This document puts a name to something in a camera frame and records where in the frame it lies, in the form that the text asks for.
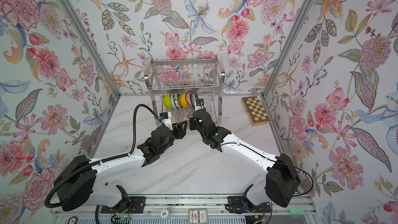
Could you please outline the stainless steel dish rack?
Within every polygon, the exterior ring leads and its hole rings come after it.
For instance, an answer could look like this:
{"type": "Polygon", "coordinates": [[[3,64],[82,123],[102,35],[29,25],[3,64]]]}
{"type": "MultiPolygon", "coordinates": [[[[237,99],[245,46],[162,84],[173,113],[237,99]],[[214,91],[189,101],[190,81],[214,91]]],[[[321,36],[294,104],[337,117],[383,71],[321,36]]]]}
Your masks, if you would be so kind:
{"type": "Polygon", "coordinates": [[[147,58],[144,81],[158,114],[166,110],[163,99],[171,94],[191,92],[204,98],[204,106],[214,122],[222,120],[222,98],[226,70],[221,55],[214,58],[165,60],[147,58]]]}

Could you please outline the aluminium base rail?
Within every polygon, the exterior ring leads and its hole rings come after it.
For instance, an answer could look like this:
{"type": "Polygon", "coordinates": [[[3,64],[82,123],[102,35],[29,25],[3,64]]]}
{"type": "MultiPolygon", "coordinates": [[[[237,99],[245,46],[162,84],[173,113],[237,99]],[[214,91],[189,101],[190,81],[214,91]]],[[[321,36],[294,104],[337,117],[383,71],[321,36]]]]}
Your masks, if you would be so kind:
{"type": "Polygon", "coordinates": [[[292,198],[288,207],[272,202],[245,208],[241,195],[131,195],[120,214],[108,207],[81,206],[52,211],[53,224],[188,224],[189,209],[208,209],[209,224],[318,224],[309,197],[292,198]]]}

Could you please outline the wooden chessboard box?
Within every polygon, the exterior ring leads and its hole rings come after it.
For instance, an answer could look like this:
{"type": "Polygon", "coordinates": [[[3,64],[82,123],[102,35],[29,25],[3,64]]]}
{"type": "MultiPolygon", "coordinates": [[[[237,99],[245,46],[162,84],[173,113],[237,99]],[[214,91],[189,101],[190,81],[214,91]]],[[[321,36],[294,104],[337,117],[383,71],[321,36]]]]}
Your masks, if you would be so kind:
{"type": "Polygon", "coordinates": [[[241,102],[253,126],[271,123],[271,120],[258,96],[243,97],[241,102]]]}

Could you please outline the lime green plastic bowl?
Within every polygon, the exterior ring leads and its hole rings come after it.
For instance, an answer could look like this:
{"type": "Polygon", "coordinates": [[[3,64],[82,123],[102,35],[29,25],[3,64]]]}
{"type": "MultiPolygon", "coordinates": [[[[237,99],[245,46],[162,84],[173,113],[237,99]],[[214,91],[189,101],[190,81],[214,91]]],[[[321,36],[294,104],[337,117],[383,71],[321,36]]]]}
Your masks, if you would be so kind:
{"type": "Polygon", "coordinates": [[[171,104],[172,100],[171,100],[171,95],[168,94],[163,98],[163,105],[165,106],[166,109],[168,110],[172,110],[172,104],[171,104]]]}

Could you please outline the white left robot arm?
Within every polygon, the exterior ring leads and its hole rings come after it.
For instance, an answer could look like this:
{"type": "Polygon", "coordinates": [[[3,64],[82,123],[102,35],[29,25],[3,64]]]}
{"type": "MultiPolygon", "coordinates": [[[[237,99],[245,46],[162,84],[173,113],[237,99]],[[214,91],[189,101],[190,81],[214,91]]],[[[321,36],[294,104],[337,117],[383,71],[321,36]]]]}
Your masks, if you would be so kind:
{"type": "Polygon", "coordinates": [[[171,113],[161,113],[157,121],[160,126],[151,136],[129,152],[100,159],[77,156],[54,181],[45,207],[72,211],[86,204],[125,211],[132,203],[117,176],[156,162],[175,140],[186,135],[188,123],[172,123],[171,113]]]}

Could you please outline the yellow plastic bowl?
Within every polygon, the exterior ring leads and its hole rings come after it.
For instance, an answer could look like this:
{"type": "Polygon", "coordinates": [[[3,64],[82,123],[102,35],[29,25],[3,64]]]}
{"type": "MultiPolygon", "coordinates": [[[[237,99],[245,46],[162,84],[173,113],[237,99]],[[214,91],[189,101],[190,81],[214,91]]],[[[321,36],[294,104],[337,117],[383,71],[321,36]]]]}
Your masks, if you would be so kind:
{"type": "Polygon", "coordinates": [[[186,94],[182,94],[179,99],[179,105],[181,108],[186,108],[188,107],[187,101],[186,101],[186,94]]]}

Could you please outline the pink ribbed glass bowl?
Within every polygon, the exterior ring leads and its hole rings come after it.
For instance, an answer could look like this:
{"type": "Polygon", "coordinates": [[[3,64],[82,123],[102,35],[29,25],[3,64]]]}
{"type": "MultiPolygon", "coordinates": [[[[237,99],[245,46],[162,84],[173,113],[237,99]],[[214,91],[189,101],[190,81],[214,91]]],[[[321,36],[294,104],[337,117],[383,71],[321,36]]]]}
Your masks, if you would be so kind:
{"type": "Polygon", "coordinates": [[[178,124],[182,124],[184,122],[189,123],[190,119],[193,116],[193,113],[194,110],[189,107],[179,109],[175,115],[176,123],[178,124]]]}

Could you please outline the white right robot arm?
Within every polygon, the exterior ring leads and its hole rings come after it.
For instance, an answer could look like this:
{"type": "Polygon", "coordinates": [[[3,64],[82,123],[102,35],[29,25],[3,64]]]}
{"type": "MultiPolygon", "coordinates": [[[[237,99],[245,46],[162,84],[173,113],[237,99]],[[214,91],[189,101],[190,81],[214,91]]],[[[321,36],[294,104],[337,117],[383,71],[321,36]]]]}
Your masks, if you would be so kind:
{"type": "Polygon", "coordinates": [[[197,130],[210,148],[253,166],[265,178],[265,183],[249,185],[244,191],[242,205],[245,208],[265,202],[288,207],[292,198],[299,196],[295,193],[301,184],[299,169],[286,154],[274,155],[244,142],[230,130],[217,126],[205,109],[193,113],[190,129],[197,130]]]}

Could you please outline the pale teal ceramic bowl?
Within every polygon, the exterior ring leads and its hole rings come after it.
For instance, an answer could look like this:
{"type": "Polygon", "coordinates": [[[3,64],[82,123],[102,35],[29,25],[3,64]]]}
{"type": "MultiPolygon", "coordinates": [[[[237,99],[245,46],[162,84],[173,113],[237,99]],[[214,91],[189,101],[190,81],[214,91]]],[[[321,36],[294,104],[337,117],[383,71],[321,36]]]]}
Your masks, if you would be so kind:
{"type": "Polygon", "coordinates": [[[173,110],[176,110],[177,107],[176,107],[176,105],[175,105],[174,95],[173,95],[173,94],[170,94],[170,103],[171,103],[171,108],[172,108],[173,110]]]}

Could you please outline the dark blue floral bowl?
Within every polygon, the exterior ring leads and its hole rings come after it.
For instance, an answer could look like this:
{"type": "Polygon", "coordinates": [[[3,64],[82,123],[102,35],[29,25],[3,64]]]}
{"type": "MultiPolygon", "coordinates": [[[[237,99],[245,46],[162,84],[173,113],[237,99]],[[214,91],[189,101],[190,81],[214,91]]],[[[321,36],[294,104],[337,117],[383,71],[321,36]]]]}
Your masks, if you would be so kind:
{"type": "Polygon", "coordinates": [[[191,101],[192,108],[195,109],[197,106],[197,103],[196,103],[196,96],[195,96],[194,92],[190,92],[190,101],[191,101]]]}

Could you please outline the green leaf pattern bowl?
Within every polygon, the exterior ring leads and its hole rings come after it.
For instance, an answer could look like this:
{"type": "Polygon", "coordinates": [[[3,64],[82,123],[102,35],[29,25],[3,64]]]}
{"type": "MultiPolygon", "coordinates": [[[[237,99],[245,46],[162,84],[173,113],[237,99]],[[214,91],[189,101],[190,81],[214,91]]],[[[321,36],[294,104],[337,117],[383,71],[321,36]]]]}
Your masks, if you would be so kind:
{"type": "Polygon", "coordinates": [[[180,96],[181,95],[179,93],[176,93],[173,96],[174,104],[175,104],[177,110],[181,109],[181,105],[180,105],[180,102],[179,102],[180,96]]]}

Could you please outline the black white patterned bowl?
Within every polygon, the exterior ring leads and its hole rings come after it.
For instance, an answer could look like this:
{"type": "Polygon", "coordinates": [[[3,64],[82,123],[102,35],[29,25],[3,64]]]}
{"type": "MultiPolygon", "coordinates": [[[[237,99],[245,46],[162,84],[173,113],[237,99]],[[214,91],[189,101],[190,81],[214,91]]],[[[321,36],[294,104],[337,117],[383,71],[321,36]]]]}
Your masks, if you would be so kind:
{"type": "Polygon", "coordinates": [[[187,106],[192,108],[191,97],[190,97],[190,93],[189,92],[186,93],[185,99],[186,99],[186,102],[187,102],[187,106]]]}

